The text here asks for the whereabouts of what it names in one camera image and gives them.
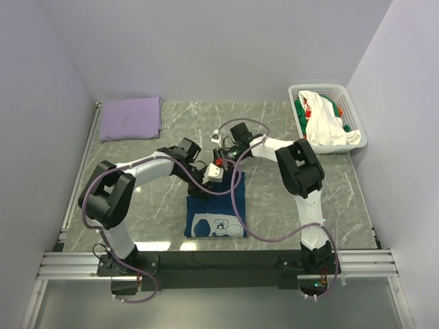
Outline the blue t shirt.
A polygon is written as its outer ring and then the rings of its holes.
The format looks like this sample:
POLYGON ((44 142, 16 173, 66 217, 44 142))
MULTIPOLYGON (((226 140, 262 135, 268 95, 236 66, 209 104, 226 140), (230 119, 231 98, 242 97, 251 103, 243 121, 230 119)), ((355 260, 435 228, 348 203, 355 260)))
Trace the blue t shirt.
POLYGON ((243 229, 246 222, 246 176, 241 178, 235 188, 236 206, 232 205, 229 194, 209 195, 208 199, 187 197, 187 215, 184 235, 187 238, 233 237, 246 238, 243 229))

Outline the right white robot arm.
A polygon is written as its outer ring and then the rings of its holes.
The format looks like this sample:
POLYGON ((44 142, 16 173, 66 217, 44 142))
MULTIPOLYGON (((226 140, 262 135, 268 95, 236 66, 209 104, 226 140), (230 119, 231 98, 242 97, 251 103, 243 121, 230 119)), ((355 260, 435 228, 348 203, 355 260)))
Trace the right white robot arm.
POLYGON ((224 146, 219 131, 212 141, 214 163, 225 171, 237 171, 244 159, 263 158, 278 165, 281 180, 296 202, 300 227, 300 251, 291 264, 299 273, 325 273, 337 265, 335 243, 325 230, 322 215, 321 192, 324 170, 311 145, 305 139, 283 141, 265 134, 252 134, 245 123, 230 129, 234 145, 224 146))

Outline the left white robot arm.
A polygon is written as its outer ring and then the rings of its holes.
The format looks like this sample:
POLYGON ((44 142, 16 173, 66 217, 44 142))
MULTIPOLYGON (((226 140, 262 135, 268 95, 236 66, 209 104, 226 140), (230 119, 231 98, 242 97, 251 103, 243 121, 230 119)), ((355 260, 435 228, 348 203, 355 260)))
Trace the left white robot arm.
POLYGON ((112 266, 127 276, 139 268, 138 249, 123 224, 136 188, 158 178, 176 176, 188 184, 188 195, 208 199, 211 184, 204 182, 206 168, 194 166, 201 148, 188 138, 179 145, 121 164, 100 162, 78 200, 84 225, 101 234, 112 266))

